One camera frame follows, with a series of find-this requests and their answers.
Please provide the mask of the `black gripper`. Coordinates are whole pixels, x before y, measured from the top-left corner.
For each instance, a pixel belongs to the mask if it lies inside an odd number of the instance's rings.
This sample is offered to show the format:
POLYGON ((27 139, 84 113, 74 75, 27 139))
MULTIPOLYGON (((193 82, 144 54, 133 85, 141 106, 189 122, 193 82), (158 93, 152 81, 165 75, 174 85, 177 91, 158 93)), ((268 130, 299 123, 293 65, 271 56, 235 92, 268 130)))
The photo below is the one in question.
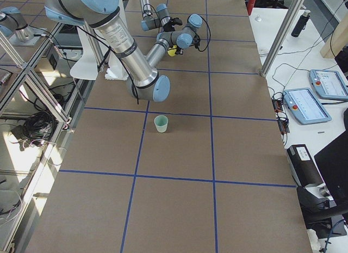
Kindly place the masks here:
POLYGON ((170 18, 169 21, 164 25, 164 31, 175 31, 175 26, 182 26, 183 22, 180 18, 170 18))
POLYGON ((176 51, 175 51, 175 55, 183 55, 185 48, 179 47, 178 45, 176 45, 176 51))

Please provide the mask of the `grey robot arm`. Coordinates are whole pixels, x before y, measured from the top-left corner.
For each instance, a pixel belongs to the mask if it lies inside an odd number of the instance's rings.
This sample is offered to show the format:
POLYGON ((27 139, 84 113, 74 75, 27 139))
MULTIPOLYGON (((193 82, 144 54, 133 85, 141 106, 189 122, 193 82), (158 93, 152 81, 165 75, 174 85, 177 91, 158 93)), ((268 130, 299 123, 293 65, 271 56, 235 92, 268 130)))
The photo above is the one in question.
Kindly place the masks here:
POLYGON ((150 0, 139 0, 142 13, 141 27, 143 31, 162 29, 165 32, 175 31, 175 26, 182 26, 180 18, 171 17, 167 5, 159 4, 156 8, 150 4, 150 0))
POLYGON ((151 9, 150 0, 139 0, 142 12, 141 26, 144 31, 162 28, 156 43, 147 55, 138 48, 121 20, 119 0, 45 0, 45 11, 49 19, 98 30, 116 57, 128 71, 127 88, 131 95, 140 100, 163 102, 170 92, 170 80, 160 75, 156 65, 167 51, 176 47, 177 52, 198 43, 197 30, 203 20, 200 15, 191 14, 182 30, 174 26, 182 21, 172 18, 166 4, 151 9))

